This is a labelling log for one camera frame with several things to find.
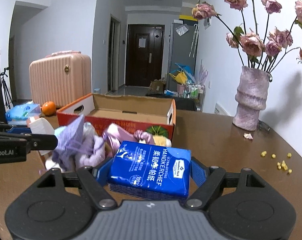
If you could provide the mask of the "white triangular sponge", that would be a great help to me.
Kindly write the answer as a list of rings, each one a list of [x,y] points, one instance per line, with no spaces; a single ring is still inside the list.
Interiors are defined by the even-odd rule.
[[[51,124],[45,118],[39,118],[35,122],[32,122],[30,127],[33,134],[46,134],[54,135],[55,130]]]

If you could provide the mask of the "lavender knit drawstring pouch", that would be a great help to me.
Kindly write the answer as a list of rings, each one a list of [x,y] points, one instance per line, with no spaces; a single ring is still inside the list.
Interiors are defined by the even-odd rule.
[[[73,157],[77,154],[83,140],[84,116],[80,115],[66,126],[58,135],[58,145],[53,150],[52,160],[65,171],[74,169]]]

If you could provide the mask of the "blue handkerchief tissue pack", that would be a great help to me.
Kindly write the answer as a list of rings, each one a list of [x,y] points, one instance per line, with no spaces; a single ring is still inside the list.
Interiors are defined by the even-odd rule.
[[[187,199],[191,151],[124,141],[108,173],[111,191],[149,200]]]

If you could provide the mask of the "light blue tissue pack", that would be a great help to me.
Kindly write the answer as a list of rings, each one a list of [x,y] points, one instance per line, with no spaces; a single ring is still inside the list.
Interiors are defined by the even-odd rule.
[[[24,103],[16,105],[5,113],[6,121],[9,125],[26,126],[26,121],[31,117],[40,116],[41,109],[37,103]]]

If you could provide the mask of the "light purple plush cloth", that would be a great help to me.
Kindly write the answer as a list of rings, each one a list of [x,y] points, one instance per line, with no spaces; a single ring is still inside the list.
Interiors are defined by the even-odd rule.
[[[91,123],[85,122],[82,144],[74,157],[75,168],[95,167],[105,160],[105,155],[105,140],[96,133]]]

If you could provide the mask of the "fallen pink petal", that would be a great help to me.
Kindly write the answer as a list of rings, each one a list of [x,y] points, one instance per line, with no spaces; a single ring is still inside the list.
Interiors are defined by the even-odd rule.
[[[253,136],[251,135],[251,133],[244,133],[243,137],[248,140],[253,140]]]

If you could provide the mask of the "yellow white plush toy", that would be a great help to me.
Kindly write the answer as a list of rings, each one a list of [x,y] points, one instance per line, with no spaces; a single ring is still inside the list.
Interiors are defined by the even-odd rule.
[[[163,146],[163,147],[172,146],[171,140],[163,135],[153,135],[153,140],[156,146]]]

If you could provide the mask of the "purple satin scrunchie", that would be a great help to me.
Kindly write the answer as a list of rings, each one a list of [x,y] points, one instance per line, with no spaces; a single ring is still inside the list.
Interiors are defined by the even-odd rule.
[[[146,131],[137,130],[137,131],[135,131],[133,136],[139,143],[151,144],[151,145],[155,144],[153,135]]]

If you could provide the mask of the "yellow crumbs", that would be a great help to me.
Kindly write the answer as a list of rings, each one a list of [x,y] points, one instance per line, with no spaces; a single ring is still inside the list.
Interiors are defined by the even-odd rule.
[[[268,156],[268,152],[267,151],[262,151],[260,153],[260,157],[262,157],[262,158],[266,158],[267,156]],[[278,156],[276,154],[272,153],[269,157],[271,159],[273,159],[273,160],[277,160]],[[282,170],[282,171],[287,172],[287,174],[291,174],[293,172],[292,169],[289,168],[289,166],[287,165],[285,159],[282,160],[282,161],[277,161],[276,162],[276,167],[277,167],[278,170]]]

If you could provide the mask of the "yellow bag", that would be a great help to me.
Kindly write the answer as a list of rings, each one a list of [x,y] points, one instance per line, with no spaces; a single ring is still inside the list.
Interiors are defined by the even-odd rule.
[[[169,76],[176,82],[178,83],[179,85],[184,85],[187,80],[188,80],[188,77],[187,75],[185,74],[185,72],[176,72],[176,73],[169,73]]]

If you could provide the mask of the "pink textured vase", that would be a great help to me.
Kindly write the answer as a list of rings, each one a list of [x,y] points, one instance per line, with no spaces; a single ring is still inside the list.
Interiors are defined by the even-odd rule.
[[[269,75],[260,69],[242,67],[235,100],[238,103],[233,124],[246,131],[255,131],[260,111],[266,109]]]

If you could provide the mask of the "cardboard box on floor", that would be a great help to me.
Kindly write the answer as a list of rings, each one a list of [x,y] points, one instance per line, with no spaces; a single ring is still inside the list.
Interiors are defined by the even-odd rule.
[[[164,93],[166,88],[166,81],[163,79],[160,80],[154,80],[150,83],[148,92],[150,93],[156,93],[156,94],[160,94],[160,93]]]

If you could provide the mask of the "grey refrigerator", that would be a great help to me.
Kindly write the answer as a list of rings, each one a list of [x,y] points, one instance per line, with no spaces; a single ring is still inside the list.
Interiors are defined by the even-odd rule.
[[[183,24],[173,22],[169,35],[169,58],[167,74],[176,72],[179,68],[176,63],[187,65],[191,73],[195,72],[196,54],[191,52],[193,36],[198,22],[185,20]]]

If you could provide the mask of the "dried pink roses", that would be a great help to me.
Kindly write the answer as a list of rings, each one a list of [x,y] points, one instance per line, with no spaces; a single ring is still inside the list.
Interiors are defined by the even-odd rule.
[[[238,75],[241,64],[248,60],[242,49],[231,48],[226,41],[226,33],[236,26],[245,28],[247,32],[257,31],[263,41],[267,41],[268,33],[278,28],[291,30],[293,46],[289,53],[281,55],[281,63],[273,72],[274,77],[293,73],[302,69],[302,30],[293,23],[295,18],[295,2],[297,0],[276,0],[282,5],[279,13],[267,15],[261,0],[247,0],[248,7],[244,12],[231,9],[224,0],[202,0],[213,5],[221,14],[220,19],[211,18],[211,25],[205,28],[203,21],[199,22],[199,43],[197,65],[203,64],[210,72],[210,76]]]

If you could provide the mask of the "dark entrance door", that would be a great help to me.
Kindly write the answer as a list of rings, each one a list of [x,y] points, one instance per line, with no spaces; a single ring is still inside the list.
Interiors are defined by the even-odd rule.
[[[164,25],[130,24],[127,30],[125,84],[148,87],[162,76]]]

